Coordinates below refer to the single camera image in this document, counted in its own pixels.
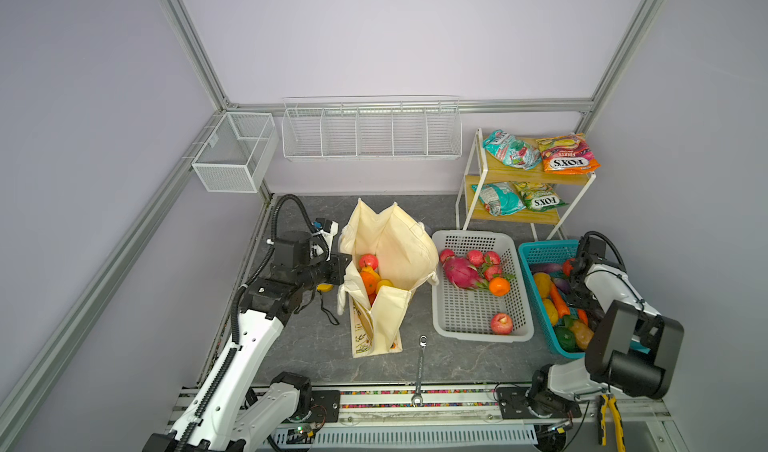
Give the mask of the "orange bell pepper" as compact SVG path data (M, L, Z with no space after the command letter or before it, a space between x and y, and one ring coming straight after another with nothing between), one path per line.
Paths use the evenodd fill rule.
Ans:
M376 294L378 290L378 284L381 281L380 275L371 268L364 268L359 272L359 274L363 281L366 294L368 296Z

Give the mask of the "yellow lemon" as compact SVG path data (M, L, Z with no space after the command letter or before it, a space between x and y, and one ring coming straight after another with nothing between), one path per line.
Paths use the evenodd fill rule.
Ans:
M388 279L382 279L376 285L376 292L379 292L383 287L393 287L393 286L394 284L392 281Z

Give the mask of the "cream floral tote bag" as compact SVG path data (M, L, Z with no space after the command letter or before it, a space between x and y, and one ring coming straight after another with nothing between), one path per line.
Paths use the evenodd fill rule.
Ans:
M402 351L400 327L416 289L438 282L438 251L424 224L396 203L376 212L358 200L339 251L352 256L337 292L337 312L350 316L352 356Z

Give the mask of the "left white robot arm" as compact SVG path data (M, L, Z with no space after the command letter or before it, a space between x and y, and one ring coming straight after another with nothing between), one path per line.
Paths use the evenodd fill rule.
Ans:
M273 268L258 277L234 303L233 330L203 386L167 433L154 433L145 451L255 451L292 416L304 417L311 403L311 382L283 372L265 395L241 407L256 372L301 305L302 295L320 284L340 285L352 262L332 253L317 263L294 269Z

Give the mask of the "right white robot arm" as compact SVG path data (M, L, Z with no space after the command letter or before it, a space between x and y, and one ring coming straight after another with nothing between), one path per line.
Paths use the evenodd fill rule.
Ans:
M684 328L641 297L607 236L524 243L519 257L545 339L567 359L534 373L531 407L547 415L605 394L666 395Z

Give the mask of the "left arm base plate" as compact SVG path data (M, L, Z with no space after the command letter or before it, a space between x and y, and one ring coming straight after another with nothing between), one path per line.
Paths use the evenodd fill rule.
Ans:
M308 405L285 419L283 423L336 423L339 420L340 412L340 390L313 390Z

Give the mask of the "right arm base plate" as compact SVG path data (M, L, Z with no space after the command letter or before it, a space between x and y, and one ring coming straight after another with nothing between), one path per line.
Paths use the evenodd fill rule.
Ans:
M529 387L499 386L493 391L503 419L574 419L582 412L578 403L548 390L530 392Z

